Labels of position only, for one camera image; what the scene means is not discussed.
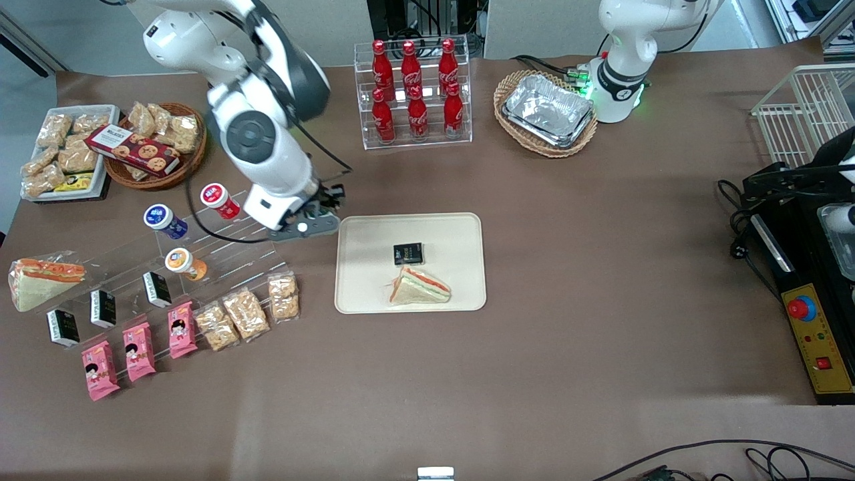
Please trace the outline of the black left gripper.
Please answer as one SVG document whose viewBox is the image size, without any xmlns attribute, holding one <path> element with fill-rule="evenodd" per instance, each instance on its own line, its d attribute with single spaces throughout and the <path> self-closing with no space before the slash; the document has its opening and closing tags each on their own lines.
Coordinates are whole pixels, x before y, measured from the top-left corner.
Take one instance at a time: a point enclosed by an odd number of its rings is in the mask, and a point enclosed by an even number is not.
<svg viewBox="0 0 855 481">
<path fill-rule="evenodd" d="M 789 170 L 785 162 L 772 162 L 744 179 L 744 202 L 775 202 L 789 196 L 804 198 L 853 198 L 854 128 L 848 128 L 822 145 L 813 160 L 794 168 L 788 187 L 781 182 L 764 182 Z"/>
</svg>

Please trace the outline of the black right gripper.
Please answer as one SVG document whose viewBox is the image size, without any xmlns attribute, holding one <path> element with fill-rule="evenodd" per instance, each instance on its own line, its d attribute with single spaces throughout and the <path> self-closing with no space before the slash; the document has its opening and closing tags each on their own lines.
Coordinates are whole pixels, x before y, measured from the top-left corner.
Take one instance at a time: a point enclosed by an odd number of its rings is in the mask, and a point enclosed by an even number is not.
<svg viewBox="0 0 855 481">
<path fill-rule="evenodd" d="M 337 216 L 344 203 L 335 202 L 335 199 L 343 200 L 345 197 L 346 191 L 343 184 L 335 184 L 330 188 L 330 186 L 325 186 L 319 182 L 317 191 L 303 207 L 303 216 L 309 219 L 330 215 Z"/>
</svg>

